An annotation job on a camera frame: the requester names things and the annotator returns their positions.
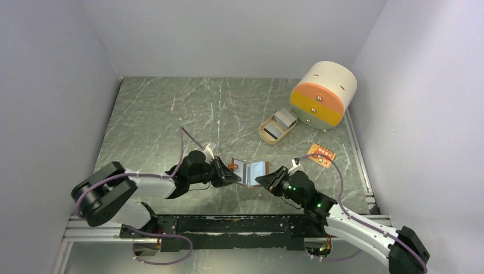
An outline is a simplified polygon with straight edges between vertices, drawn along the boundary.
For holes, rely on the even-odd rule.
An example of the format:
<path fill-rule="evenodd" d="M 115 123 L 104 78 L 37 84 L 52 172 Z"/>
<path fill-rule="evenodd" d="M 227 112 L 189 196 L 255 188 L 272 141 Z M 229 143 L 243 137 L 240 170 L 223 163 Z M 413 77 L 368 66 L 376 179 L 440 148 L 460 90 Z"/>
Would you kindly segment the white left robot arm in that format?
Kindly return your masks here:
<path fill-rule="evenodd" d="M 219 157 L 193 150 L 162 174 L 139 173 L 111 162 L 75 186 L 71 197 L 76 214 L 89 226 L 112 221 L 151 237 L 158 230 L 159 218 L 145 198 L 176 199 L 193 184 L 219 188 L 241 180 Z"/>

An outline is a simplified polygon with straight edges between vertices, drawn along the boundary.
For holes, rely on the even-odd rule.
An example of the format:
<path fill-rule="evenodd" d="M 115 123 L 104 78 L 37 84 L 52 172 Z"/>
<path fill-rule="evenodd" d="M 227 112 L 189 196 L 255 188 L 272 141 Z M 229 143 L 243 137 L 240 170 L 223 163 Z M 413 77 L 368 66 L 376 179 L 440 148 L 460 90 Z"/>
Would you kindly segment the beige plastic tray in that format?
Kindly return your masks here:
<path fill-rule="evenodd" d="M 297 122 L 296 122 L 296 123 L 295 123 L 295 124 L 294 124 L 292 127 L 288 128 L 287 130 L 285 130 L 285 131 L 284 131 L 283 129 L 281 129 L 281 128 L 280 128 L 280 127 L 279 127 L 279 126 L 278 126 L 278 125 L 277 125 L 277 124 L 276 124 L 276 123 L 273 121 L 273 116 L 274 116 L 274 114 L 273 114 L 273 115 L 272 115 L 270 118 L 268 118 L 266 121 L 264 121 L 264 122 L 261 124 L 261 126 L 259 127 L 259 135 L 260 135 L 261 139 L 262 139 L 263 141 L 265 141 L 266 143 L 268 143 L 268 144 L 277 144 L 278 142 L 280 142 L 280 141 L 282 140 L 282 138 L 284 138 L 284 137 L 285 137 L 285 136 L 286 136 L 286 135 L 287 135 L 289 132 L 291 132 L 291 131 L 292 131 L 292 130 L 295 128 L 295 125 L 297 124 Z M 279 139 L 277 139 L 277 140 L 274 140 L 274 139 L 273 139 L 273 138 L 271 138 L 271 137 L 270 137 L 270 136 L 269 136 L 267 133 L 265 133 L 265 132 L 263 131 L 263 128 L 264 128 L 264 127 L 266 127 L 266 126 L 268 126 L 268 125 L 270 125 L 270 124 L 271 124 L 273 127 L 276 127 L 276 128 L 278 128 L 280 131 L 283 131 L 283 132 L 284 132 L 284 133 L 283 133 L 283 135 L 282 135 L 282 137 L 280 137 L 280 138 L 279 138 Z"/>

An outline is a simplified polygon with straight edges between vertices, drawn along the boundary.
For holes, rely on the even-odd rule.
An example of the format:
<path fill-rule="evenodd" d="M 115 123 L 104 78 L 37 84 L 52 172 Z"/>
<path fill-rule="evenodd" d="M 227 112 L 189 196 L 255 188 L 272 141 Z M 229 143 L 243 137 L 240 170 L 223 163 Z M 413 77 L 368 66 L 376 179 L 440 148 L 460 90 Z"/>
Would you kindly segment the brown leather card holder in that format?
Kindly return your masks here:
<path fill-rule="evenodd" d="M 229 164 L 228 168 L 236 174 L 240 179 L 236 182 L 239 185 L 244 187 L 248 187 L 243 183 L 243 167 L 244 163 L 248 163 L 236 158 L 232 158 L 231 163 Z M 256 178 L 259 176 L 265 176 L 269 174 L 269 162 L 262 161 L 262 162 L 253 162 L 248 163 L 251 166 L 251 188 L 253 187 L 261 187 L 261 185 L 256 181 Z"/>

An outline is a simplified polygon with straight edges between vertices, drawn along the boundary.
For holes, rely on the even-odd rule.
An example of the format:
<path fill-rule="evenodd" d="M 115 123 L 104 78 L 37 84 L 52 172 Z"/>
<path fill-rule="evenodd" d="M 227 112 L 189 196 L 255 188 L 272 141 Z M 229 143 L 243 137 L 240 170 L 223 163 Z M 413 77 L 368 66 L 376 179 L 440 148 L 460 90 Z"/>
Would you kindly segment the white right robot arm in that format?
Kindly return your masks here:
<path fill-rule="evenodd" d="M 324 233 L 343 239 L 373 256 L 390 273 L 427 273 L 430 254 L 409 227 L 388 227 L 363 217 L 333 198 L 318 191 L 305 172 L 277 171 L 255 179 L 274 196 L 288 198 L 300 205 L 309 219 L 314 236 Z"/>

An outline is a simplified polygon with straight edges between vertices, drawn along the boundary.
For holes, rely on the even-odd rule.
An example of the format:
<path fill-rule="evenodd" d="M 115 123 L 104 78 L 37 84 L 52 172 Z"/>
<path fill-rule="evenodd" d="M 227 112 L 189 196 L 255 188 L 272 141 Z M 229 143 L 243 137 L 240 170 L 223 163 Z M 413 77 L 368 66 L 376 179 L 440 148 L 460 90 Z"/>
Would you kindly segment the grey credit card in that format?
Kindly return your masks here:
<path fill-rule="evenodd" d="M 248 163 L 244 163 L 243 167 L 243 183 L 250 187 L 251 186 L 251 166 Z"/>

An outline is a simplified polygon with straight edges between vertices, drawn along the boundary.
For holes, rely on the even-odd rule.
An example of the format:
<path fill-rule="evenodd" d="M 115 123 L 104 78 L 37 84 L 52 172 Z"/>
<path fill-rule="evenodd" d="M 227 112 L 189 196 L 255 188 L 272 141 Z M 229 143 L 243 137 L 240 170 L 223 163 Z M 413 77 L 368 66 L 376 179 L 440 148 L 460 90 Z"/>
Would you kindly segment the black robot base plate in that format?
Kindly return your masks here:
<path fill-rule="evenodd" d="M 159 215 L 147 235 L 123 225 L 119 236 L 160 252 L 189 249 L 284 248 L 318 250 L 326 243 L 322 226 L 301 213 L 269 215 Z"/>

